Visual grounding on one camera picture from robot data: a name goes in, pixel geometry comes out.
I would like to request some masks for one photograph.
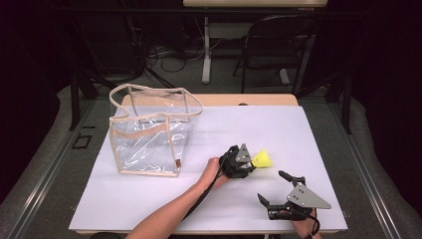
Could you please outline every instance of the forearm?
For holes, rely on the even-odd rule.
[[[194,184],[183,194],[142,220],[126,238],[159,239],[169,237],[205,189],[198,183]]]

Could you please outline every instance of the human arm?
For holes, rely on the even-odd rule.
[[[210,158],[201,177],[195,184],[139,222],[126,239],[168,238],[214,180],[220,168],[218,159],[218,157]],[[218,177],[213,188],[219,187],[227,180],[228,178],[225,175]]]
[[[315,209],[311,212],[311,216],[317,217],[317,211]],[[311,235],[313,228],[314,228],[314,223],[315,223],[310,218],[307,218],[304,221],[291,221],[291,222],[292,222],[293,227],[295,228],[296,233],[301,238],[304,238],[304,239],[308,238]],[[318,232],[316,235],[314,235],[313,238],[314,239],[321,239],[322,236]]]

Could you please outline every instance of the hand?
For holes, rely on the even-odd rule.
[[[205,167],[204,171],[202,172],[201,177],[199,178],[198,182],[196,184],[198,186],[201,186],[204,188],[208,188],[208,186],[211,184],[211,182],[214,180],[215,175],[217,175],[217,172],[220,168],[220,164],[218,163],[218,157],[213,157],[208,160],[208,164]],[[221,175],[218,177],[217,181],[214,183],[213,188],[218,188],[225,182],[227,182],[229,178],[226,175]]]
[[[317,212],[315,209],[313,209],[313,211],[311,212],[311,216],[316,217]],[[301,238],[306,238],[308,237],[311,232],[314,229],[314,221],[310,218],[307,218],[305,221],[291,221],[293,227],[296,230],[296,233],[298,233],[298,235]],[[316,235],[314,235],[314,238],[321,238],[319,233],[317,233]]]

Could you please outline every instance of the shuttlecock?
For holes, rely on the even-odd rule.
[[[270,160],[270,156],[268,153],[262,149],[253,159],[252,164],[256,167],[269,167],[272,166],[273,163]]]

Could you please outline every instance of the white surface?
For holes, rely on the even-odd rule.
[[[183,0],[185,7],[324,7],[326,0]]]
[[[289,221],[269,220],[257,196],[262,194],[272,204],[286,203],[293,186],[279,177],[279,170],[304,176],[308,188],[331,204],[332,209],[318,211],[321,231],[347,229],[301,107],[204,108],[190,134],[177,178],[118,174],[106,137],[70,229],[129,231],[193,184],[208,158],[242,143],[252,156],[264,148],[273,166],[257,168],[247,178],[232,179],[211,191],[176,233],[292,231]]]

